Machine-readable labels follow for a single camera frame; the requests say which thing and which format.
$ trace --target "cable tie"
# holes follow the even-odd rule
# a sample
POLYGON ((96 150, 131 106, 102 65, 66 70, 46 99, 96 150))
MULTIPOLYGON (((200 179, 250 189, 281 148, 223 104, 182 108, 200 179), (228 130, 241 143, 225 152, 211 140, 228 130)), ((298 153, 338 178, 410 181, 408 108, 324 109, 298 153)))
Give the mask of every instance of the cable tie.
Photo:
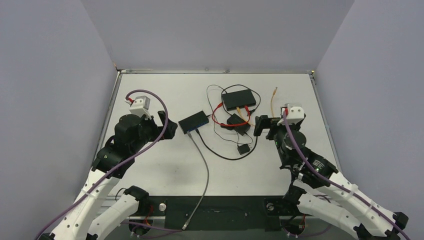
POLYGON ((352 188, 350 189, 349 194, 346 196, 346 201, 348 201, 354 194, 355 192, 358 190, 358 185, 356 184, 352 184, 352 188))
POLYGON ((371 200, 371 202, 369 203, 368 208, 365 210, 365 212, 363 213, 364 215, 367 215, 367 213, 371 210, 371 208, 374 207, 374 205, 376 204, 375 201, 371 200))
POLYGON ((81 190, 85 195, 87 195, 87 196, 89 196, 89 197, 92 197, 92 198, 96 198, 96 196, 94 196, 93 194, 91 194, 91 193, 89 193, 88 191, 86 191, 86 190, 84 190, 84 189, 82 189, 81 190))

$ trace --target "gray cable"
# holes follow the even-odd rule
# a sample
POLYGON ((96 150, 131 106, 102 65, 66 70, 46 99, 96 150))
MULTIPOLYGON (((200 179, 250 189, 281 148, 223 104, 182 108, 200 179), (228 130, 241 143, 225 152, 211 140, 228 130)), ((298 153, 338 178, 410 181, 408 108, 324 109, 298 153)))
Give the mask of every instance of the gray cable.
POLYGON ((195 140, 192 137, 192 134, 190 132, 187 132, 188 137, 190 137, 191 141, 194 143, 194 145, 196 146, 198 152, 201 155, 201 158, 203 159, 204 165, 206 166, 206 171, 207 171, 207 180, 206 180, 206 186, 204 187, 204 191, 203 194, 201 195, 199 202, 197 203, 196 207, 194 208, 193 212, 191 213, 190 217, 187 219, 187 221, 185 221, 184 225, 182 226, 182 230, 186 230, 187 226, 189 225, 190 221, 192 220, 193 215, 195 214, 196 210, 198 209, 200 203, 203 200, 203 197, 206 194, 206 191, 208 190, 208 185, 209 185, 209 167, 208 167, 208 163, 206 162, 205 157, 203 156, 202 151, 200 151, 199 146, 196 144, 195 140))

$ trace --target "cable connector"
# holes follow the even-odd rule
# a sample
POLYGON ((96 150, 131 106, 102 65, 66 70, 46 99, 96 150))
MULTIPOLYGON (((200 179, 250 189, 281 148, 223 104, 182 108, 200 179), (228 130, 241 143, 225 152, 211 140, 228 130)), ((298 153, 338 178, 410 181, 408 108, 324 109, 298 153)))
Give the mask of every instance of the cable connector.
POLYGON ((190 219, 188 219, 185 223, 184 223, 184 225, 182 226, 182 230, 186 230, 186 228, 187 228, 187 226, 189 225, 189 223, 190 223, 190 219))
POLYGON ((133 104, 133 102, 131 100, 129 100, 129 99, 125 99, 124 102, 126 102, 130 106, 131 106, 131 104, 133 104))

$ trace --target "wire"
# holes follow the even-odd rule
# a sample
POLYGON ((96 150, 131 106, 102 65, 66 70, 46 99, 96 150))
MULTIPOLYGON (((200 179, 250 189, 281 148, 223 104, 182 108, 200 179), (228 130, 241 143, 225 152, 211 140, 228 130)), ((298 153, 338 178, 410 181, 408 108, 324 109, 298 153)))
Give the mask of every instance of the wire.
POLYGON ((87 198, 88 194, 90 194, 91 192, 93 192, 99 185, 100 183, 103 182, 103 180, 105 180, 107 177, 109 177, 111 174, 113 174, 117 169, 119 169, 121 166, 127 164, 129 161, 135 159, 136 157, 140 156, 142 153, 146 152, 147 150, 149 150, 151 147, 153 147, 157 142, 159 142, 160 139, 162 139, 162 136, 164 135, 165 131, 167 130, 167 126, 168 126, 168 109, 167 106, 165 105, 164 101, 156 94, 154 94, 151 91, 148 90, 142 90, 142 89, 138 89, 138 90, 133 90, 131 92, 129 92, 125 99, 129 99, 130 95, 133 93, 146 93, 146 94, 150 94, 153 97, 155 97, 160 104, 162 104, 163 110, 165 111, 165 123, 163 124, 163 129, 160 132, 159 136, 157 136, 157 138, 150 143, 147 147, 145 147, 144 149, 142 149, 141 151, 137 152, 136 154, 130 156, 129 158, 125 159, 124 161, 118 163, 116 166, 112 167, 107 173, 105 173, 87 192, 86 194, 82 195, 82 197, 80 199, 78 199, 76 202, 74 202, 70 207, 68 207, 67 209, 65 209, 63 212, 59 213, 59 215, 57 215, 55 218, 53 218, 50 222, 48 222, 36 235, 35 240, 38 240, 40 238, 40 236, 43 234, 43 232, 49 228, 53 223, 55 223, 57 220, 59 220, 61 217, 63 217, 65 214, 67 214, 69 211, 71 211, 73 208, 75 208, 76 206, 78 206, 84 199, 87 198))
POLYGON ((175 234, 175 233, 180 233, 179 231, 171 231, 171 232, 167 232, 167 233, 164 233, 164 234, 161 234, 161 235, 156 235, 156 236, 144 236, 144 235, 141 235, 140 236, 140 238, 141 239, 157 239, 157 238, 161 238, 161 237, 165 237, 165 236, 168 236, 168 235, 171 235, 171 234, 175 234))
POLYGON ((144 224, 147 224, 150 226, 150 223, 147 221, 147 219, 150 217, 150 215, 152 215, 152 213, 153 213, 153 205, 150 205, 150 210, 148 211, 148 214, 143 221, 144 224))
POLYGON ((276 117, 275 114, 274 114, 274 109, 273 109, 273 100, 274 100, 274 96, 276 95, 277 89, 278 89, 278 87, 275 87, 275 90, 272 93, 272 97, 271 97, 271 114, 272 114, 273 118, 276 117))
POLYGON ((116 195, 115 195, 115 201, 116 201, 116 202, 118 202, 117 197, 118 197, 118 194, 120 193, 120 191, 122 191, 122 189, 127 190, 125 187, 122 187, 121 189, 119 189, 119 190, 116 192, 116 195))
MULTIPOLYGON (((207 98, 207 103, 209 104, 210 110, 213 112, 213 111, 214 111, 214 108, 212 107, 211 100, 209 99, 209 94, 208 94, 208 89, 209 89, 210 87, 212 87, 212 86, 218 87, 218 88, 220 88, 220 89, 222 89, 222 90, 224 90, 224 88, 222 88, 221 86, 218 86, 218 85, 216 85, 216 84, 211 84, 211 85, 207 86, 207 88, 206 88, 206 98, 207 98)), ((221 136, 221 135, 217 132, 217 130, 215 129, 215 126, 216 126, 216 124, 213 124, 213 132, 214 132, 216 135, 218 135, 218 137, 220 137, 222 140, 224 140, 224 141, 228 141, 228 142, 233 142, 233 143, 235 143, 235 144, 237 144, 237 145, 239 145, 239 144, 246 144, 246 143, 240 143, 240 142, 239 142, 238 132, 236 132, 236 133, 237 133, 237 142, 235 142, 235 141, 233 141, 233 140, 231 140, 231 139, 223 138, 223 137, 222 137, 222 136, 221 136)), ((253 139, 252 139, 249 135, 248 135, 248 137, 251 139, 251 143, 247 143, 247 144, 252 144, 252 143, 253 143, 253 139)))
POLYGON ((121 224, 131 224, 131 225, 136 225, 136 226, 144 227, 144 228, 148 228, 148 229, 156 229, 156 230, 165 231, 165 232, 172 232, 172 233, 182 232, 180 229, 163 228, 163 227, 159 227, 159 226, 147 225, 147 224, 144 224, 144 223, 135 222, 135 221, 128 221, 128 220, 121 222, 121 224))
MULTIPOLYGON (((339 185, 333 181, 331 181, 330 179, 326 178, 325 176, 321 175, 319 172, 317 172, 314 167, 308 162, 308 160, 306 159, 306 157, 304 156, 304 154, 302 153, 301 149, 299 148, 298 144, 296 143, 295 138, 293 137, 293 133, 292 130, 290 129, 290 126, 287 122, 287 116, 286 116, 286 111, 282 112, 282 118, 284 119, 284 125, 285 125, 285 129, 287 130, 288 136, 290 137, 290 141, 293 144, 293 147, 296 149, 297 154, 299 154, 300 158, 302 159, 302 161, 305 163, 305 165, 307 166, 307 168, 314 174, 316 175, 318 178, 320 178, 321 180, 323 180, 326 183, 329 183, 331 185, 336 186, 338 189, 341 189, 343 191, 345 191, 346 193, 350 194, 351 191, 349 189, 347 189, 346 187, 339 185)), ((396 229, 400 234, 402 234, 402 236, 406 239, 406 240, 411 240, 408 235, 398 226, 396 225, 394 222, 392 222, 384 213, 382 213, 380 210, 378 210, 377 208, 375 208, 373 205, 371 205, 367 200, 365 200, 363 197, 361 197, 360 195, 358 195, 357 193, 353 193, 353 196, 356 197, 357 199, 359 199, 361 202, 363 202, 365 205, 367 205, 368 207, 370 207, 372 210, 374 210, 374 212, 376 212, 379 216, 381 216, 382 218, 384 218, 389 224, 391 224, 394 229, 396 229)))
POLYGON ((206 179, 206 186, 204 187, 204 191, 203 194, 201 195, 199 202, 197 203, 196 207, 194 208, 193 212, 191 213, 190 217, 187 219, 187 221, 185 221, 184 225, 182 226, 182 230, 186 230, 187 226, 189 225, 190 221, 192 220, 193 215, 195 214, 196 210, 198 209, 200 203, 203 200, 203 197, 206 194, 206 191, 208 190, 208 185, 209 185, 209 167, 208 167, 208 163, 206 162, 205 157, 203 156, 202 151, 200 150, 199 146, 197 145, 197 143, 195 142, 195 140, 193 139, 193 136, 190 132, 187 132, 188 137, 191 139, 191 141, 193 142, 193 144, 196 146, 197 151, 200 153, 201 158, 203 159, 204 165, 206 166, 206 171, 207 171, 207 179, 206 179))
POLYGON ((215 110, 213 110, 213 112, 212 112, 212 121, 214 121, 216 124, 218 124, 218 125, 220 125, 220 126, 223 126, 223 127, 239 127, 239 126, 243 126, 243 125, 246 125, 246 124, 248 124, 249 123, 249 121, 250 121, 250 119, 251 119, 251 112, 249 111, 249 108, 248 108, 248 106, 244 106, 244 108, 246 109, 246 111, 247 111, 247 115, 249 116, 249 119, 247 120, 247 121, 245 121, 245 122, 243 122, 243 123, 237 123, 237 124, 225 124, 225 123, 220 123, 220 122, 218 122, 217 120, 216 120, 216 117, 215 117, 215 112, 220 108, 220 107, 222 107, 223 106, 223 103, 221 102, 220 104, 218 104, 218 106, 216 106, 216 108, 215 108, 215 110))
POLYGON ((247 156, 249 156, 254 150, 255 150, 255 148, 256 148, 256 145, 258 144, 258 137, 256 137, 256 140, 255 140, 255 142, 254 142, 254 146, 253 146, 253 148, 252 148, 252 150, 250 150, 250 152, 248 152, 246 155, 244 155, 244 156, 241 156, 241 157, 238 157, 238 158, 228 158, 228 157, 225 157, 225 156, 221 156, 221 155, 219 155, 218 153, 216 153, 215 151, 213 151, 210 147, 208 147, 208 145, 206 145, 206 143, 205 143, 205 141, 203 140, 203 137, 202 137, 202 135, 200 134, 200 132, 199 132, 199 129, 197 129, 196 128, 196 133, 199 135, 199 137, 200 137, 200 140, 201 140, 201 142, 203 143, 203 145, 211 152, 211 153, 213 153, 213 154, 215 154, 216 156, 218 156, 218 157, 220 157, 220 158, 222 158, 222 159, 225 159, 225 160, 230 160, 230 161, 235 161, 235 160, 240 160, 240 159, 244 159, 245 157, 247 157, 247 156))
MULTIPOLYGON (((324 198, 325 200, 327 200, 329 203, 331 203, 331 201, 330 201, 330 199, 328 199, 325 195, 314 195, 315 197, 322 197, 322 198, 324 198)), ((322 230, 322 231, 319 231, 319 232, 315 232, 315 233, 308 233, 308 234, 302 234, 301 233, 301 235, 300 234, 292 234, 292 233, 290 233, 289 231, 287 231, 287 229, 285 228, 285 226, 287 226, 288 224, 290 224, 290 221, 291 220, 293 220, 294 218, 296 217, 296 215, 294 215, 294 216, 292 216, 285 224, 284 224, 284 226, 282 226, 282 229, 287 233, 287 235, 289 235, 289 236, 292 236, 292 237, 296 237, 296 238, 309 238, 309 237, 316 237, 316 236, 319 236, 319 235, 322 235, 322 234, 325 234, 326 232, 328 232, 331 228, 332 228, 332 226, 333 225, 331 225, 331 224, 328 224, 328 226, 326 227, 326 228, 324 228, 324 230, 322 230)), ((302 219, 302 222, 304 222, 305 221, 305 218, 306 218, 306 215, 304 214, 303 215, 303 219, 302 219)))
POLYGON ((250 126, 255 126, 254 124, 250 123, 248 120, 245 119, 245 117, 242 115, 242 111, 240 110, 240 107, 237 107, 238 115, 240 115, 240 118, 243 119, 245 122, 247 122, 250 126))
MULTIPOLYGON (((257 93, 256 91, 254 91, 254 90, 252 90, 251 88, 249 88, 249 87, 247 87, 247 86, 245 86, 245 85, 242 85, 242 84, 235 84, 235 85, 231 85, 231 86, 229 86, 229 87, 226 87, 226 88, 224 88, 223 90, 222 90, 222 92, 221 92, 221 102, 224 102, 224 99, 223 99, 223 93, 224 92, 226 92, 227 93, 227 89, 229 89, 229 88, 232 88, 232 87, 235 87, 235 86, 241 86, 241 87, 244 87, 244 88, 246 88, 246 89, 249 89, 250 91, 252 91, 252 92, 254 92, 258 97, 259 97, 259 103, 256 105, 256 107, 253 109, 253 110, 251 110, 250 111, 250 113, 252 114, 252 113, 254 113, 255 111, 256 111, 256 109, 258 109, 258 107, 259 107, 259 105, 261 104, 261 95, 259 95, 259 93, 257 93)), ((225 107, 223 107, 223 109, 224 109, 224 111, 227 113, 227 114, 229 114, 230 116, 231 116, 231 114, 225 109, 225 107)))

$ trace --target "power adapter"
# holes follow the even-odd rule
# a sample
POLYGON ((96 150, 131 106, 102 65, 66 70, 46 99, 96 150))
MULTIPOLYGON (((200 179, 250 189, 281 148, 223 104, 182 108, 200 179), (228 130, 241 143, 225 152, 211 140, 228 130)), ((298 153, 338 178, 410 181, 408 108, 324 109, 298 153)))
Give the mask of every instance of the power adapter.
POLYGON ((238 146, 237 150, 238 150, 238 153, 240 155, 243 155, 243 154, 250 152, 251 149, 250 149, 249 145, 243 144, 243 145, 238 146))
MULTIPOLYGON (((231 115, 227 120, 226 123, 228 125, 235 125, 235 124, 244 124, 246 121, 243 120, 243 118, 239 117, 237 114, 231 115)), ((246 123, 244 125, 240 126, 234 126, 234 127, 226 127, 229 130, 235 130, 240 135, 244 136, 246 132, 251 128, 250 124, 246 123)))

